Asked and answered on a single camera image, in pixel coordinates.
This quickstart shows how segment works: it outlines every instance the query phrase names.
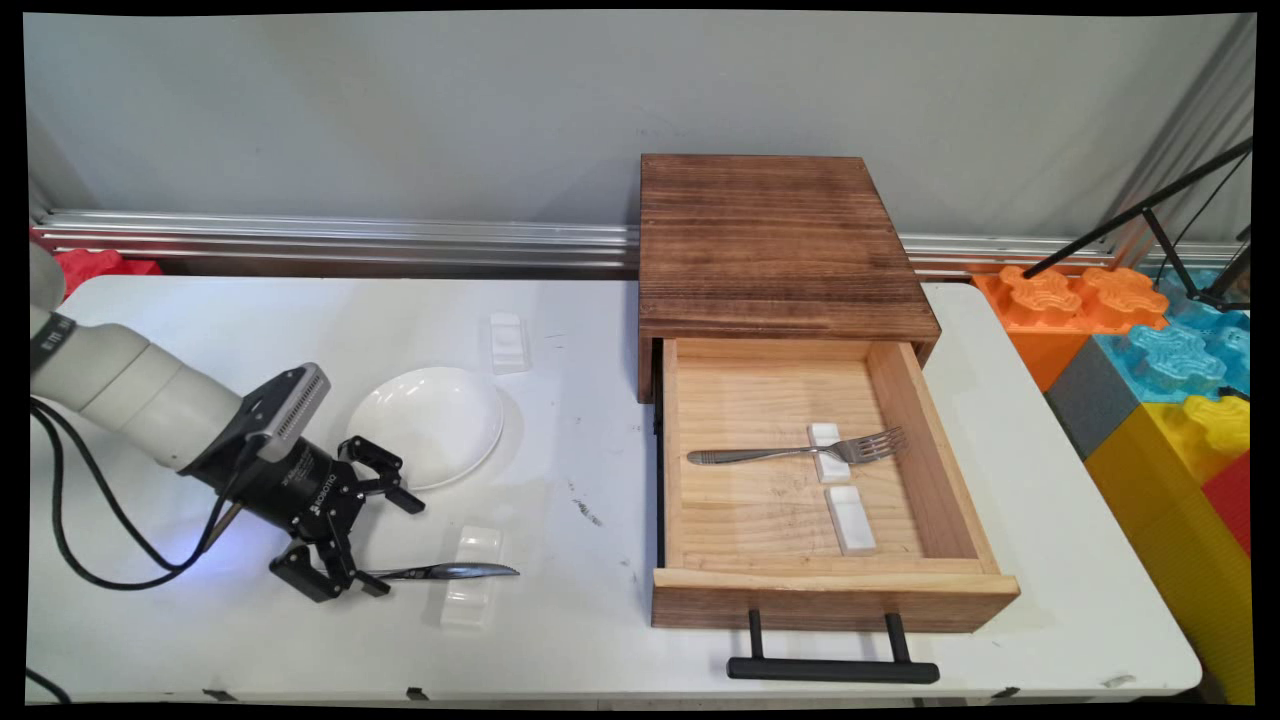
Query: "fork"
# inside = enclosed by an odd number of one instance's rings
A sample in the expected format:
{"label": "fork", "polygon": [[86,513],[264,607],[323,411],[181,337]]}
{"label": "fork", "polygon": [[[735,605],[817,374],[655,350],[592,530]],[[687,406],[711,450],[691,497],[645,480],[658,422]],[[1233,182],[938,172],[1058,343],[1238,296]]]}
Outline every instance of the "fork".
{"label": "fork", "polygon": [[748,460],[763,460],[783,455],[826,452],[850,465],[858,465],[888,457],[902,448],[905,443],[906,434],[901,427],[897,427],[873,436],[842,439],[828,446],[773,447],[768,450],[695,450],[689,454],[689,461],[694,465],[726,465],[728,462],[745,462]]}

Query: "blue foam block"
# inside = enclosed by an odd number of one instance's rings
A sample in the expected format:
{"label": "blue foam block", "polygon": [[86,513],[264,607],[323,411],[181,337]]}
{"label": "blue foam block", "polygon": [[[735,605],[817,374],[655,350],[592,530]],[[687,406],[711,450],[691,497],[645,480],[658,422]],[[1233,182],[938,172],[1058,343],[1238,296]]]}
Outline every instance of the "blue foam block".
{"label": "blue foam block", "polygon": [[1192,395],[1217,400],[1226,384],[1226,363],[1210,355],[1204,336],[1181,325],[1137,325],[1097,341],[1139,402],[1180,404]]}
{"label": "blue foam block", "polygon": [[[1215,279],[1217,279],[1217,272],[1215,270],[1192,272],[1192,281],[1196,282],[1196,287],[1198,288],[1207,288],[1213,284]],[[1204,305],[1203,302],[1187,297],[1187,288],[1183,286],[1183,282],[1178,278],[1176,273],[1165,273],[1165,275],[1160,278],[1160,286],[1157,290],[1161,295],[1169,299],[1169,310],[1165,311],[1165,319],[1175,325],[1194,328],[1203,333],[1212,333],[1213,331],[1224,327],[1240,328],[1245,332],[1249,331],[1249,316],[1240,310],[1222,313]]]}
{"label": "blue foam block", "polygon": [[1221,327],[1208,336],[1204,350],[1226,364],[1226,382],[1249,395],[1249,331]]}

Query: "knife blade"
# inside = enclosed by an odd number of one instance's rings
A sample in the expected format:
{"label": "knife blade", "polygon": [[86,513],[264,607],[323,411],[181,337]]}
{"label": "knife blade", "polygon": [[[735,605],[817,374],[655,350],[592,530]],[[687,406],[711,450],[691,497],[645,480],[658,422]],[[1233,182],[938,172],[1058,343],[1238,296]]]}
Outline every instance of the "knife blade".
{"label": "knife blade", "polygon": [[387,573],[372,573],[380,580],[463,580],[494,575],[518,575],[515,568],[494,562],[440,562],[422,568],[404,568]]}

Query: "gray wall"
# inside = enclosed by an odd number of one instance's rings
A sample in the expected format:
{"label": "gray wall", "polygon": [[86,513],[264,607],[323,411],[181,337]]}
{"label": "gray wall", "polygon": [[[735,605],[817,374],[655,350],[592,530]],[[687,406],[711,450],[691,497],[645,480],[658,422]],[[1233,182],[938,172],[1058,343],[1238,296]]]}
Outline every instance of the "gray wall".
{"label": "gray wall", "polygon": [[635,223],[641,152],[861,155],[901,232],[1097,224],[1233,15],[27,14],[81,209]]}

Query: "wooden drawer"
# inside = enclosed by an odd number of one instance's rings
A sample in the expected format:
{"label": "wooden drawer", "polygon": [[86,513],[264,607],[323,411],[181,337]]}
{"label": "wooden drawer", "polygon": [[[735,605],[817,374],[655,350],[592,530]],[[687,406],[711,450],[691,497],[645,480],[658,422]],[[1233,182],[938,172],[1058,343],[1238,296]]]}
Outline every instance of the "wooden drawer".
{"label": "wooden drawer", "polygon": [[[663,516],[653,625],[972,632],[1019,594],[1002,575],[908,342],[664,338]],[[692,465],[694,450],[808,445],[901,425],[893,459],[852,465],[877,552],[844,556],[810,456]]]}

